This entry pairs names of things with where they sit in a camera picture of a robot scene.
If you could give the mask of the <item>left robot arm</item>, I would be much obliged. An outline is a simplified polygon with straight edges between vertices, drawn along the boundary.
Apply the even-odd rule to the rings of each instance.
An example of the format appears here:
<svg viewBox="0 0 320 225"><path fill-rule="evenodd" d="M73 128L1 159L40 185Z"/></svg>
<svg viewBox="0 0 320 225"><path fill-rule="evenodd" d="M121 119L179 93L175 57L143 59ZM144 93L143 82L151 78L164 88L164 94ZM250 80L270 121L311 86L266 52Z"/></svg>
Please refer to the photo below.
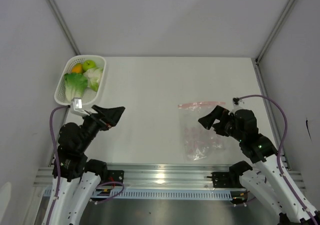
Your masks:
<svg viewBox="0 0 320 225"><path fill-rule="evenodd" d="M104 161L88 159L85 151L99 132L115 127L125 107L102 108L93 105L92 111L83 109L77 101L70 111L83 123L64 124L59 138L53 140L54 167L52 190L42 223L44 225L78 225L83 212L97 188L110 185L123 190L123 177L113 178L117 172L108 170Z"/></svg>

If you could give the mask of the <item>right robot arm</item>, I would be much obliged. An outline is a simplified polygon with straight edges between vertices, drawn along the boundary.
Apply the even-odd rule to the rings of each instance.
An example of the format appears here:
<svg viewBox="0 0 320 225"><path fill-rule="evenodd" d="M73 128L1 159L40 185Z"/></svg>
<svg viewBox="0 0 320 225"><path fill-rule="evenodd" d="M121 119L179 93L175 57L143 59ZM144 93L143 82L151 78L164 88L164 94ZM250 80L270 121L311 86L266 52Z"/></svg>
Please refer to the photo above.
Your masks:
<svg viewBox="0 0 320 225"><path fill-rule="evenodd" d="M229 111L217 105L198 122L218 135L234 138L251 161L251 164L240 161L229 167L228 181L232 186L246 188L279 217L281 225L320 223L319 210L295 184L271 140L259 133L257 119L251 110Z"/></svg>

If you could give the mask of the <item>clear zip top bag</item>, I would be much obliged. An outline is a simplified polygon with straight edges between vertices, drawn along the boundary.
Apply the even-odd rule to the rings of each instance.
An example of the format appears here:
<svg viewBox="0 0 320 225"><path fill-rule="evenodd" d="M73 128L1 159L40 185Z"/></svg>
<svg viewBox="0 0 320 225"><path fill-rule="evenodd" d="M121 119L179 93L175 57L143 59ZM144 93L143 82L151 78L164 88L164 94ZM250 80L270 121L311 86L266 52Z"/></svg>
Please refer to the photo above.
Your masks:
<svg viewBox="0 0 320 225"><path fill-rule="evenodd" d="M204 160L225 150L223 138L198 122L198 119L208 115L217 105L225 104L220 101L200 101L178 105L180 141L186 160Z"/></svg>

